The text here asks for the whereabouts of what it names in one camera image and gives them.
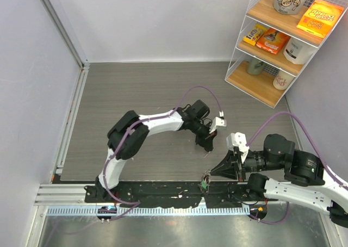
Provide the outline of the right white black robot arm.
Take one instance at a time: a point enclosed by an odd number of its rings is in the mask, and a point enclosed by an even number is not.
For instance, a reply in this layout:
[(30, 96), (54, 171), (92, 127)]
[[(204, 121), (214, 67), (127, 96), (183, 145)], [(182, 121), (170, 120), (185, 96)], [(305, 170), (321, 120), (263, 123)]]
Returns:
[(267, 135), (261, 151), (251, 151), (240, 132), (226, 140), (228, 152), (210, 175), (246, 182), (246, 194), (253, 201), (292, 202), (347, 227), (347, 182), (319, 157), (297, 150), (294, 142), (279, 134)]

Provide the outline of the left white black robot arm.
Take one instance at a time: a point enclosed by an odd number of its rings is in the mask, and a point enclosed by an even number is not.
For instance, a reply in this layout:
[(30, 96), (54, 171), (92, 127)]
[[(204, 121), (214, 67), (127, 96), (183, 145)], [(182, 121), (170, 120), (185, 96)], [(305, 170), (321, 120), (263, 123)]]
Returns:
[(107, 159), (95, 180), (96, 197), (104, 202), (118, 200), (115, 187), (126, 161), (138, 153), (149, 136), (189, 130), (195, 135), (196, 145), (207, 152), (212, 151), (213, 140), (218, 132), (216, 121), (224, 119), (221, 113), (219, 117), (205, 123), (209, 113), (209, 107), (201, 100), (154, 115), (139, 115), (133, 110), (128, 111), (107, 134)]

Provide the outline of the white labelled pouch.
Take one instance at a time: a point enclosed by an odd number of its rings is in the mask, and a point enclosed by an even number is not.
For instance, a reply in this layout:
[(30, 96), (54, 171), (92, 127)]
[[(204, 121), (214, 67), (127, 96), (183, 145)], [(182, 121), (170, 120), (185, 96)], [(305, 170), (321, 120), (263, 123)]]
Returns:
[(291, 37), (283, 50), (283, 55), (295, 65), (304, 65), (315, 50), (315, 47)]

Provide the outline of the aluminium frame rail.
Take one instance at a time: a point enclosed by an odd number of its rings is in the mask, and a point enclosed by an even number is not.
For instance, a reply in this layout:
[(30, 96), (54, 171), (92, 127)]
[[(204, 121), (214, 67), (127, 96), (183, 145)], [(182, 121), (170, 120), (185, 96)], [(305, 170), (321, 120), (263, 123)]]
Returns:
[(73, 59), (77, 63), (78, 67), (82, 70), (86, 66), (89, 66), (89, 61), (82, 49), (62, 2), (60, 0), (40, 1), (46, 9), (49, 17), (58, 30), (58, 33), (62, 37), (62, 40), (73, 56)]

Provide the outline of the yellow candy packet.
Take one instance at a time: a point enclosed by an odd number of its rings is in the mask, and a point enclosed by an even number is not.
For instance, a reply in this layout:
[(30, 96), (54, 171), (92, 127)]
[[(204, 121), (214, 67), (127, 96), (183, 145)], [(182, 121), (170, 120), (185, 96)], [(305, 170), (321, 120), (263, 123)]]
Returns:
[(255, 46), (257, 41), (262, 37), (262, 35), (268, 30), (267, 27), (256, 23), (251, 31), (243, 37), (243, 41), (247, 44)]

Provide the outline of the grey green cup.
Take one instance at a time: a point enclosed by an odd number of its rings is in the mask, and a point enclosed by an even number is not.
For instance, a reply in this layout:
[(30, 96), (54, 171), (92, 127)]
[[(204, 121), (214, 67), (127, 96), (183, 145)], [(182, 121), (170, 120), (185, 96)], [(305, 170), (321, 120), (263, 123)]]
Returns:
[(263, 71), (266, 63), (257, 58), (252, 58), (247, 67), (247, 73), (250, 75), (259, 75)]

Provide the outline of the orange snack packet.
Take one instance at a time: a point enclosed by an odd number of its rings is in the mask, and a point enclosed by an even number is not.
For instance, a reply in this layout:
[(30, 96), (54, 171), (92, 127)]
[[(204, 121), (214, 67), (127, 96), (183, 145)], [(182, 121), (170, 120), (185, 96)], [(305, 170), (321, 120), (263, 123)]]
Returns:
[(256, 46), (271, 54), (277, 55), (289, 39), (290, 36), (274, 28), (269, 28), (257, 41)]

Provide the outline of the cream cup red writing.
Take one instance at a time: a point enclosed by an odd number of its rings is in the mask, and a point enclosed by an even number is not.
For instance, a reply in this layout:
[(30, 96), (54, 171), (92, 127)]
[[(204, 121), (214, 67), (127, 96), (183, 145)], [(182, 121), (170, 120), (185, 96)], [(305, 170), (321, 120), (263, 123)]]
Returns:
[(291, 84), (291, 82), (294, 80), (294, 76), (286, 73), (283, 70), (279, 70), (278, 74), (276, 75), (273, 86), (277, 90), (286, 90), (288, 86)]

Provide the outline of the orange yellow snack box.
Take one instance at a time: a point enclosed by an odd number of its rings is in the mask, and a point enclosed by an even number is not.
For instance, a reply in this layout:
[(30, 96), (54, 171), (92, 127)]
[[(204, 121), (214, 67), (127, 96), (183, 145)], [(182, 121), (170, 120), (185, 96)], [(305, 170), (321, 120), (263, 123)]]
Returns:
[(301, 17), (296, 28), (324, 39), (335, 26), (344, 8), (325, 0), (315, 0)]

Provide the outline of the silver keys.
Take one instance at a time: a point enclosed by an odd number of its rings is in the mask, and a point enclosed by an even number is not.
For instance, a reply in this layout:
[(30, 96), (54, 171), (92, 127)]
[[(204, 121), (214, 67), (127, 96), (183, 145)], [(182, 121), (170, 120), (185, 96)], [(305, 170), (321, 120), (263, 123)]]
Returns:
[(211, 183), (211, 170), (206, 170), (199, 182), (199, 188), (202, 194), (207, 195), (209, 193), (209, 187)]

